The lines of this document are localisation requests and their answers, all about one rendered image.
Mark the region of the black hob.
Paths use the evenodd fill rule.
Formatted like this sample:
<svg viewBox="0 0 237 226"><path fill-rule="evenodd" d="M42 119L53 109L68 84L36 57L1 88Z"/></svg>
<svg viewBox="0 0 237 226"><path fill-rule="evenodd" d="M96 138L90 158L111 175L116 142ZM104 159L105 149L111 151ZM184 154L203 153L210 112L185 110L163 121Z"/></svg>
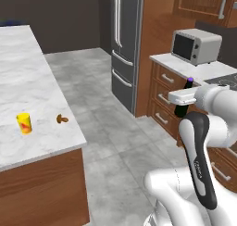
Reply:
<svg viewBox="0 0 237 226"><path fill-rule="evenodd" d="M229 85L230 89L237 91L237 73L206 80L208 84Z"/></svg>

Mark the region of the yellow jar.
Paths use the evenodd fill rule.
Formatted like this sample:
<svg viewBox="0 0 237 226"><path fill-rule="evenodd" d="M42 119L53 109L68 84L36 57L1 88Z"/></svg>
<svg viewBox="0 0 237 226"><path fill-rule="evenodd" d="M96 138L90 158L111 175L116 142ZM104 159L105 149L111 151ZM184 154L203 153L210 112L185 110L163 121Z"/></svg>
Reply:
<svg viewBox="0 0 237 226"><path fill-rule="evenodd" d="M29 113L19 113L17 115L17 122L23 134L31 132L31 118Z"/></svg>

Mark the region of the brown mushroom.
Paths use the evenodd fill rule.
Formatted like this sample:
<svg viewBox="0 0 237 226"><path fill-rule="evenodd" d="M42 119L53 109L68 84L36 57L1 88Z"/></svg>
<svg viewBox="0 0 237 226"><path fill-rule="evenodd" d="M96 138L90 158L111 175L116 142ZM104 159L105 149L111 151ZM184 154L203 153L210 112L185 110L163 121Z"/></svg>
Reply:
<svg viewBox="0 0 237 226"><path fill-rule="evenodd" d="M59 124L62 122L69 122L69 119L66 117L63 117L61 114L58 114L56 117L56 122Z"/></svg>

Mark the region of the white toaster oven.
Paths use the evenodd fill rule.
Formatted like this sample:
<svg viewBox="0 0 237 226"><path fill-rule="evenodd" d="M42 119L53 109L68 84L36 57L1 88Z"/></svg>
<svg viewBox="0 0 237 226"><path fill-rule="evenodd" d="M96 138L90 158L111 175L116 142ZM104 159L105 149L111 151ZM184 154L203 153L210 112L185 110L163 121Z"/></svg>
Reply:
<svg viewBox="0 0 237 226"><path fill-rule="evenodd" d="M222 37L199 29L173 32L171 54L194 66L215 62L218 59Z"/></svg>

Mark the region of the wooden wall cabinet door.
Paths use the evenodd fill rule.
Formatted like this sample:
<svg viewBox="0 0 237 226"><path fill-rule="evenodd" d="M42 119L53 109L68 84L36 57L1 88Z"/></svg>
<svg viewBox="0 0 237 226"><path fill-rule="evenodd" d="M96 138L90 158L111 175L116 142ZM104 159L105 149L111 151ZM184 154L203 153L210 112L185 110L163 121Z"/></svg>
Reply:
<svg viewBox="0 0 237 226"><path fill-rule="evenodd" d="M225 28L237 28L237 0L227 0L224 19L218 19L222 0L174 0L173 14Z"/></svg>

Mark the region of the dark grey fridge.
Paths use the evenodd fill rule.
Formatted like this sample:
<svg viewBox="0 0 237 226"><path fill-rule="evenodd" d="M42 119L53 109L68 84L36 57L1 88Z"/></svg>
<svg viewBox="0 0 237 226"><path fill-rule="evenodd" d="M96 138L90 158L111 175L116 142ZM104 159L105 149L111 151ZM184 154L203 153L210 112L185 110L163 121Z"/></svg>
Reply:
<svg viewBox="0 0 237 226"><path fill-rule="evenodd" d="M143 0L111 0L111 89L135 115Z"/></svg>

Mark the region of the wooden island counter base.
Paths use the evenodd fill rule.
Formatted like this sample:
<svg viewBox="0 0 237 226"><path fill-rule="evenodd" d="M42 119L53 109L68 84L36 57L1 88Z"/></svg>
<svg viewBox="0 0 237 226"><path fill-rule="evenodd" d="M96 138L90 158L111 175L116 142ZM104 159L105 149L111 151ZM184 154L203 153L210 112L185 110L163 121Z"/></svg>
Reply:
<svg viewBox="0 0 237 226"><path fill-rule="evenodd" d="M89 221L80 149L0 172L0 226L83 226Z"/></svg>

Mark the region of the tall wooden side panel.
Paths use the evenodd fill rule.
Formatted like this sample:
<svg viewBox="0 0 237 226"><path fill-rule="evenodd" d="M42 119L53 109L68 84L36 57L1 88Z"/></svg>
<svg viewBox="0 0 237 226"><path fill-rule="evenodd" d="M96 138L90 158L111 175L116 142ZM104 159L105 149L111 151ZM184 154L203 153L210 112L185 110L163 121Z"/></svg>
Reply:
<svg viewBox="0 0 237 226"><path fill-rule="evenodd" d="M150 78L151 55L170 52L172 34L176 30L191 29L194 19L182 18L172 13L174 0L144 0L141 49L137 84L135 116L146 114Z"/></svg>

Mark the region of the black beer bottle purple cap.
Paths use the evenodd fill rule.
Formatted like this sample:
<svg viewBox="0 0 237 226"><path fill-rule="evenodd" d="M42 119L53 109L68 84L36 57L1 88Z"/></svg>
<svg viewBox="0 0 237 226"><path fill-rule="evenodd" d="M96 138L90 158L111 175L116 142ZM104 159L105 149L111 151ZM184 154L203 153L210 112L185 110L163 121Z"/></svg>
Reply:
<svg viewBox="0 0 237 226"><path fill-rule="evenodd" d="M192 88L193 87L193 78L189 77L185 83L184 88L188 89L188 88ZM183 118L188 110L189 106L176 106L175 110L174 110L174 114L178 117L178 118Z"/></svg>

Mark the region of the wooden drawer cabinet run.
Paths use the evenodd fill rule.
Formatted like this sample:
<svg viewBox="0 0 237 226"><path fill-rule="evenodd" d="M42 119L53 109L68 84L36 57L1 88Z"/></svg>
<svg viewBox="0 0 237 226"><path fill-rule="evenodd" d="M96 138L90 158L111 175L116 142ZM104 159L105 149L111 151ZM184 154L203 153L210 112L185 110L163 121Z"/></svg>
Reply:
<svg viewBox="0 0 237 226"><path fill-rule="evenodd" d="M161 75L166 75L174 80L174 83L170 83L164 80ZM159 97L158 94L168 99L168 93L183 88L185 86L186 79L175 74L173 71L169 71L165 67L152 62L151 71L151 85L149 94L149 105L147 108L147 114L151 116L157 123L159 123L176 141L176 146L183 147L183 142L178 134L178 124L180 118L174 115L175 106L173 104L167 104ZM168 124L164 124L159 120L155 113L159 113L163 119L168 120ZM207 148L208 155L211 162L215 162L216 167L221 170L225 175L231 176L231 179L225 181L214 169L216 179L227 189L237 194L237 144L232 148Z"/></svg>

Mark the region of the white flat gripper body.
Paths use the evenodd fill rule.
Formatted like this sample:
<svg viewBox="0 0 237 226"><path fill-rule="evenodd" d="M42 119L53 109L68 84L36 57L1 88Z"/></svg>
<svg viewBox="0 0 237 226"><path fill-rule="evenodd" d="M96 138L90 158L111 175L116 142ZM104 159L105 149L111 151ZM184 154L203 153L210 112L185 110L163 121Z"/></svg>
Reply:
<svg viewBox="0 0 237 226"><path fill-rule="evenodd" d="M196 99L194 98L196 91L197 91L196 88L188 88L172 91L168 93L168 100L170 103L178 106L191 105L196 102Z"/></svg>

